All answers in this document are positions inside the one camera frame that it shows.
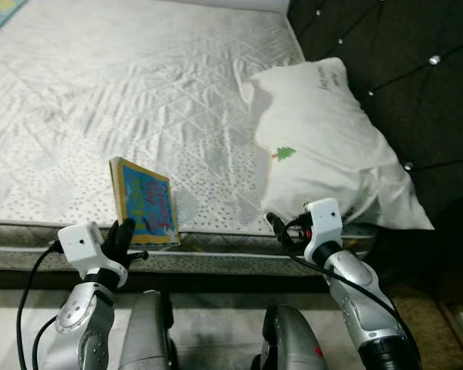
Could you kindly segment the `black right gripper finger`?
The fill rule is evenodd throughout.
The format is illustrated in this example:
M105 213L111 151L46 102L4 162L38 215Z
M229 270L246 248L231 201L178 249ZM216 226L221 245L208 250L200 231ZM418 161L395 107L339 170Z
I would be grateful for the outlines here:
M272 226L277 242L283 247L284 251L290 251L292 238L289 235L288 225L274 213L266 213L266 219Z

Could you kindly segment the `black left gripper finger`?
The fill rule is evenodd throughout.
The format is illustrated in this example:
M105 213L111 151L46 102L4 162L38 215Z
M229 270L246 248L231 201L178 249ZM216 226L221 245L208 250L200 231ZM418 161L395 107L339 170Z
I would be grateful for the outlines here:
M130 241L135 234L136 222L133 218L125 218L117 220L114 223L114 250L128 251L130 249Z

